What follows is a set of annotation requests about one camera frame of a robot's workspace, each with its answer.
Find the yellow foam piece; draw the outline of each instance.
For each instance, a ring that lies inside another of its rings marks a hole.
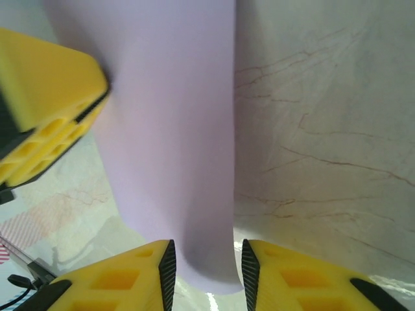
[[[91,56],[3,28],[0,87],[19,132],[33,131],[0,159],[0,185],[7,187],[37,176],[82,137],[108,91],[105,75]]]
[[[161,283],[159,267],[167,251],[174,253],[171,243],[149,243],[55,279],[53,283],[70,280],[72,285],[48,311],[171,310],[175,256],[163,263],[168,274],[165,284]]]
[[[249,245],[260,266],[255,308],[248,302],[251,310],[379,310],[350,283],[352,278],[371,282],[366,276],[261,240],[250,240]],[[244,281],[252,288],[255,273],[249,260]]]

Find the black tread strip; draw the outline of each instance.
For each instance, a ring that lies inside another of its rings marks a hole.
[[[89,115],[96,107],[99,106],[99,104],[110,94],[111,87],[110,84],[108,84],[108,87],[106,91],[91,105],[89,105],[83,112],[81,112],[78,117],[75,118],[76,123],[81,123],[82,120],[85,119],[87,115]]]
[[[254,311],[257,304],[259,285],[259,261],[247,239],[242,245],[242,275],[244,279],[246,306]]]
[[[176,284],[176,249],[173,240],[169,241],[158,269],[163,309],[164,311],[171,311],[173,307],[174,285]]]

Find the floor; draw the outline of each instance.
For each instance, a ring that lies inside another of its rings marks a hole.
[[[237,261],[243,238],[261,238],[363,272],[415,309],[415,2],[237,4]],[[54,37],[36,1],[0,12],[2,27]],[[91,133],[17,194],[0,231],[56,272],[145,243],[118,216]],[[246,307],[179,279],[174,309]]]

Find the black rubber edge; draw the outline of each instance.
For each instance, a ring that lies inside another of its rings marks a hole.
[[[33,132],[34,129],[20,132],[0,90],[0,160],[11,153]]]
[[[14,311],[47,311],[67,290],[72,282],[61,280],[39,290]]]
[[[351,279],[350,283],[380,311],[409,311],[376,284],[358,278]]]
[[[83,136],[82,137],[79,137],[76,141],[74,141],[73,144],[71,146],[69,146],[69,148],[66,149],[64,152],[62,152],[60,154],[60,156],[58,156],[51,164],[49,164],[48,167],[46,167],[44,170],[42,170],[38,175],[30,178],[28,181],[25,181],[24,183],[21,183],[20,185],[13,186],[13,187],[9,187],[6,183],[2,183],[0,185],[0,196],[3,195],[3,193],[5,193],[5,192],[11,192],[11,190],[13,190],[13,189],[16,189],[16,188],[18,188],[20,186],[27,185],[28,183],[32,183],[33,181],[36,181],[39,178],[41,178],[41,176],[44,173],[46,173],[46,171],[49,170],[57,161],[59,161],[59,159],[62,158],[68,151],[70,151],[70,149],[72,149],[72,147],[74,147],[76,145],[76,143],[79,142],[79,140],[81,140],[81,138],[83,138]]]
[[[78,117],[75,118],[76,123],[81,123],[87,115],[89,115],[99,104],[110,94],[111,85],[108,83],[106,91],[91,105],[89,105],[83,112],[81,112]]]
[[[158,266],[160,273],[161,297],[164,311],[173,307],[174,285],[176,284],[176,248],[170,240]]]
[[[11,190],[0,192],[0,205],[6,204],[14,200],[14,195]]]
[[[259,285],[259,261],[247,239],[242,244],[242,275],[244,279],[246,306],[254,311]]]

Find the yellow robot part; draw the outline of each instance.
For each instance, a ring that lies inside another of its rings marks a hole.
[[[360,273],[261,240],[245,240],[248,311],[404,311]]]
[[[160,240],[55,279],[16,310],[171,311],[176,280],[172,240]]]
[[[0,28],[0,191],[48,169],[87,132],[108,93],[91,56]]]

